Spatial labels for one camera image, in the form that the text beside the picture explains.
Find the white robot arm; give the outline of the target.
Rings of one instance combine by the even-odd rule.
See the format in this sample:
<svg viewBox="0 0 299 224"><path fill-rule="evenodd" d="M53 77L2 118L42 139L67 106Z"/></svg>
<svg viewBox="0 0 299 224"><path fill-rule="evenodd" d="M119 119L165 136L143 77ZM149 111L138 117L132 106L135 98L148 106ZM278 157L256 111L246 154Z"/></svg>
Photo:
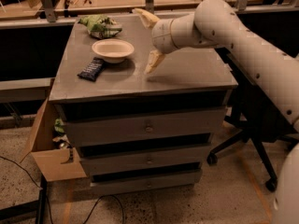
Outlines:
<svg viewBox="0 0 299 224"><path fill-rule="evenodd" d="M154 50L145 72L152 73L167 54L183 48L223 46L238 69L294 128L299 128L299 62L253 33L223 0L205 0L190 14L161 19L136 8L143 25L151 29Z"/></svg>

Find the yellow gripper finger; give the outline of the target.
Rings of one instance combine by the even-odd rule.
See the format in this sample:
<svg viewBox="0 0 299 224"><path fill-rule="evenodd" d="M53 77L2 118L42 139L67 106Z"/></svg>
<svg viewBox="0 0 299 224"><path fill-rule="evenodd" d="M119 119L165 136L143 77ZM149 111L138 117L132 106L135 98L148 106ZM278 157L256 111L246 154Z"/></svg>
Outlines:
<svg viewBox="0 0 299 224"><path fill-rule="evenodd" d="M142 8L134 8L133 12L139 16L144 27L148 29L152 29L160 20L157 16Z"/></svg>
<svg viewBox="0 0 299 224"><path fill-rule="evenodd" d="M148 63L145 68L145 73L150 74L152 73L157 66L164 60L165 55L161 53L159 50L152 50L149 53Z"/></svg>

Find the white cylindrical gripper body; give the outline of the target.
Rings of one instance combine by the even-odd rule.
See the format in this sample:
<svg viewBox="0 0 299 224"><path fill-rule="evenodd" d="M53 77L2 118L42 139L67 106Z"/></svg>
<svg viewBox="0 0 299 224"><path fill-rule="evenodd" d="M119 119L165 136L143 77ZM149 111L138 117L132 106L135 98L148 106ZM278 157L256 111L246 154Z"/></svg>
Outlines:
<svg viewBox="0 0 299 224"><path fill-rule="evenodd" d="M152 44L162 54L169 54L178 50L178 45L174 40L177 34L176 23L175 19L161 19L152 28Z"/></svg>

